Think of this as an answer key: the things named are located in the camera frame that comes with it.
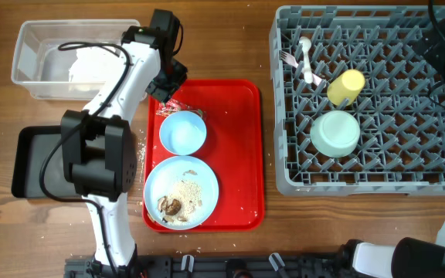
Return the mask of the white napkin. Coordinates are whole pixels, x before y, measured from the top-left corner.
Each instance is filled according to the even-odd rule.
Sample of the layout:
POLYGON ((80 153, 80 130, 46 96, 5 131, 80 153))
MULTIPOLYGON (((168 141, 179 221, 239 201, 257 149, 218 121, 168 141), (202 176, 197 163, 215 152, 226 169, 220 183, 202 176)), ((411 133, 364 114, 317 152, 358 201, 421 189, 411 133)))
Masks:
POLYGON ((123 60, 113 47, 78 49, 76 61, 69 69, 69 81, 80 92, 95 91, 121 75, 123 69, 123 60))

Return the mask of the yellow plastic cup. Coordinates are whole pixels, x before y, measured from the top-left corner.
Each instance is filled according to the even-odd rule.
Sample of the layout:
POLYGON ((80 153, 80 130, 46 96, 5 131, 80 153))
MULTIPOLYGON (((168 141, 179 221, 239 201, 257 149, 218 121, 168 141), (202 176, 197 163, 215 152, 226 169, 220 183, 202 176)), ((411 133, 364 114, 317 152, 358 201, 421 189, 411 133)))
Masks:
POLYGON ((365 87, 365 76, 356 69, 348 69, 336 78, 327 90, 328 99, 339 106, 344 99, 351 105, 365 87))

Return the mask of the light green bowl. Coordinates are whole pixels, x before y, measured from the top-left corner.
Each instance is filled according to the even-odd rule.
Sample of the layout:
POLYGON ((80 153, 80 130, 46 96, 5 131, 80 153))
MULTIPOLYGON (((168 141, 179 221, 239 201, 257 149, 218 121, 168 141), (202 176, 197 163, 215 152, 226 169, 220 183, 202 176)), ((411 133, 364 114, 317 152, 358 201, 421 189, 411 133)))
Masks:
POLYGON ((311 125, 311 143, 323 155, 341 158, 351 154, 361 131, 358 121, 341 110, 327 112, 311 125))

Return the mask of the red strawberry snack wrapper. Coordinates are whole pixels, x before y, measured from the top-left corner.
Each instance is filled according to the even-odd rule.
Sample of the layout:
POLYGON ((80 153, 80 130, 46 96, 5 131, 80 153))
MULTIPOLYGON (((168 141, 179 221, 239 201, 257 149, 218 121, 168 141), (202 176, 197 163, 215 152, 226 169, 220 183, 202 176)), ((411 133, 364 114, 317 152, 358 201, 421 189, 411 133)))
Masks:
POLYGON ((202 119, 205 118, 206 113, 198 108, 190 106, 185 103, 181 103, 177 100, 170 99, 166 103, 160 103, 158 105, 158 109, 156 110, 156 114, 161 117, 168 117, 171 114, 180 112, 180 111, 189 111, 197 114, 202 119))

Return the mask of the white plastic fork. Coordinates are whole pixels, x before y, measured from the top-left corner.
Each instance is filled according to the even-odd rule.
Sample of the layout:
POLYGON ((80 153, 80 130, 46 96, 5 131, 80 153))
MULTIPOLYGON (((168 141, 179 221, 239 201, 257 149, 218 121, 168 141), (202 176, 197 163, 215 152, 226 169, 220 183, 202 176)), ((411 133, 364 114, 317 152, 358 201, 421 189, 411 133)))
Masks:
POLYGON ((304 80, 306 83, 313 83, 318 86, 322 82, 322 78, 312 73, 310 64, 305 63, 302 67, 290 53, 286 53, 284 51, 279 51, 280 59, 286 64, 294 67, 296 70, 301 70, 301 73, 304 74, 304 80))

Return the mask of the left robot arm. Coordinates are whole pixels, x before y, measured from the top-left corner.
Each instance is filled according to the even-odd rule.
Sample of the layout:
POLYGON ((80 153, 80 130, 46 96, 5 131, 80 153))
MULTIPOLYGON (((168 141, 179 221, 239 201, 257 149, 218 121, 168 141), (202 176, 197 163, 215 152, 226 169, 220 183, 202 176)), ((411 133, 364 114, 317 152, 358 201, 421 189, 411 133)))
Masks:
POLYGON ((146 96, 166 103, 186 81, 188 70, 175 59, 182 40, 180 20, 156 9, 149 26, 130 26, 118 44, 99 43, 118 50, 121 64, 81 111, 62 117, 56 148, 62 151, 64 178, 79 195, 76 201, 87 205, 96 239, 84 275, 142 275, 127 213, 137 171, 131 121, 146 96))

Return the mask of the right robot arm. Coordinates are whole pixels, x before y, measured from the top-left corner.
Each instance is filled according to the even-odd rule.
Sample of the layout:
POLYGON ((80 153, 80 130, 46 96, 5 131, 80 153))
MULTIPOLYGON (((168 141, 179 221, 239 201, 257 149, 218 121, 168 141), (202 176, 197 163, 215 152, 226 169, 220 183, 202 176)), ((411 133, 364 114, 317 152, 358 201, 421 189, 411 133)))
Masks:
MULTIPOLYGON (((419 54, 445 78, 445 19, 430 21, 433 29, 418 42, 419 54)), ((435 243, 409 237, 396 246, 350 240, 338 252, 335 267, 371 277, 445 277, 445 222, 435 243)))

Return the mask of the light blue plate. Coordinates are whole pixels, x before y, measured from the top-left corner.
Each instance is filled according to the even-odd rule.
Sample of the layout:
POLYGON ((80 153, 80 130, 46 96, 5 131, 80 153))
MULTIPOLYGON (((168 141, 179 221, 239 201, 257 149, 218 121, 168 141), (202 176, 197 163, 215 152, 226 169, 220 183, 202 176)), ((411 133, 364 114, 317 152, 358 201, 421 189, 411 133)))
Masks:
POLYGON ((215 211, 219 200, 219 183, 213 170, 202 160, 192 156, 175 156, 157 165, 144 184, 144 205, 156 223, 170 230, 188 230, 201 225, 215 211), (157 210, 160 197, 167 195, 185 171, 198 173, 195 180, 202 186, 202 208, 198 220, 188 225, 172 225, 161 219, 157 210))

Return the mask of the white plastic spoon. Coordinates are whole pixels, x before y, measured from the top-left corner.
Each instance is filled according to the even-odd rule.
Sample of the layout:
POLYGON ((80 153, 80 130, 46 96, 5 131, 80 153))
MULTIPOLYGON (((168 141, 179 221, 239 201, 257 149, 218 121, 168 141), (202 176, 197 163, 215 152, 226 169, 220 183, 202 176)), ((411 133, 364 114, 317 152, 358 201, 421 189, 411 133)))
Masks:
POLYGON ((309 59, 309 50, 311 49, 311 40, 306 37, 302 36, 299 39, 299 43, 301 44, 302 52, 304 54, 303 62, 304 67, 302 69, 302 73, 304 74, 304 81, 306 83, 313 83, 314 77, 311 70, 311 62, 309 59))

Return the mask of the light blue bowl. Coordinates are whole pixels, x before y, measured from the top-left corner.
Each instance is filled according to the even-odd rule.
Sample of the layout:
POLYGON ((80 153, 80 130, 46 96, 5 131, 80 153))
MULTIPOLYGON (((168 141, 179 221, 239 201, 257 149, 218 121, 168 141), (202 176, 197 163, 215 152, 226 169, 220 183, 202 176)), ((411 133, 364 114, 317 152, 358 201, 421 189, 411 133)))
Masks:
POLYGON ((166 117, 159 129, 162 146, 175 155, 190 155, 205 143, 205 121, 194 112, 179 111, 166 117))

